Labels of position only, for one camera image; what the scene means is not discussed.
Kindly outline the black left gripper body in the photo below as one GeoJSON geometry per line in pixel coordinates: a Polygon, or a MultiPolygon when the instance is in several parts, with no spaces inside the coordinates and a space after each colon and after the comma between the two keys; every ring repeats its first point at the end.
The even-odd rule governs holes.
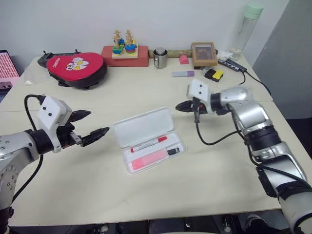
{"type": "Polygon", "coordinates": [[[70,122],[67,122],[64,126],[59,126],[57,128],[57,137],[62,149],[81,144],[82,140],[74,133],[74,129],[75,127],[70,122]]]}

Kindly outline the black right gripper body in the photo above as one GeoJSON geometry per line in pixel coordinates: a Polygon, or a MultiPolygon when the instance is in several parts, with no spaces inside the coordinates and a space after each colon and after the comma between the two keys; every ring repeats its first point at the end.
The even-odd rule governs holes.
{"type": "Polygon", "coordinates": [[[197,115],[207,114],[206,106],[198,98],[195,97],[192,100],[192,110],[197,115]]]}

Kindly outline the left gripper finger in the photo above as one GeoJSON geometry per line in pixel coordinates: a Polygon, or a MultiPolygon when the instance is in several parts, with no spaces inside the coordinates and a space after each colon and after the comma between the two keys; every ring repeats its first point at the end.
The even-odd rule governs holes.
{"type": "Polygon", "coordinates": [[[73,111],[69,117],[69,122],[76,122],[91,114],[91,111],[87,110],[77,110],[73,111]]]}
{"type": "Polygon", "coordinates": [[[81,138],[81,146],[85,147],[98,141],[103,136],[105,136],[109,130],[110,130],[109,127],[105,127],[92,131],[89,135],[81,138]]]}

